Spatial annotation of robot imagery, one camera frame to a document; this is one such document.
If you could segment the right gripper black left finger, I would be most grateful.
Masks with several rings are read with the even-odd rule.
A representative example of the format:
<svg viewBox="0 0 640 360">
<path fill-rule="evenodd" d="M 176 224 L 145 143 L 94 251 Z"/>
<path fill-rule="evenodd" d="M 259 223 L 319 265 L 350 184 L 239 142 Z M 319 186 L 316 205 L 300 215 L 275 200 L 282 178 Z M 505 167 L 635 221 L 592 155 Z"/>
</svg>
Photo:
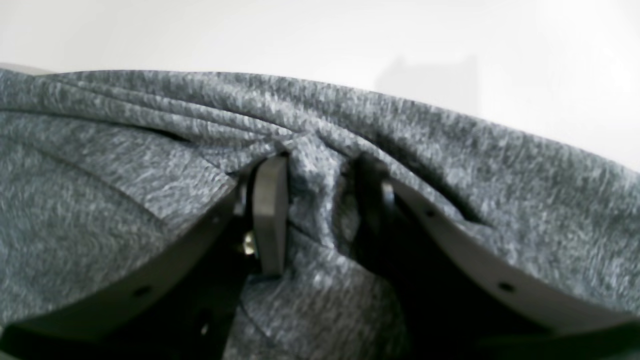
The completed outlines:
<svg viewBox="0 0 640 360">
<path fill-rule="evenodd" d="M 288 156 L 234 189 L 140 269 L 62 309 L 7 326 L 3 360 L 220 360 L 247 278 L 281 276 Z"/>
</svg>

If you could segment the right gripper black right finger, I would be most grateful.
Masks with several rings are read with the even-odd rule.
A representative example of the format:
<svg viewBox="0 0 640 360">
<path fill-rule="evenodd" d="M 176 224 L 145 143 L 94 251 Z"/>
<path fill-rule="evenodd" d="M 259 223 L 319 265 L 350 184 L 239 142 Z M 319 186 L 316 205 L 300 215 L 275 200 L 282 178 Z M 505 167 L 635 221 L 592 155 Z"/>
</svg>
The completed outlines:
<svg viewBox="0 0 640 360">
<path fill-rule="evenodd" d="M 387 280 L 414 360 L 604 360 L 639 351 L 639 318 L 499 259 L 372 155 L 353 162 L 353 254 Z"/>
</svg>

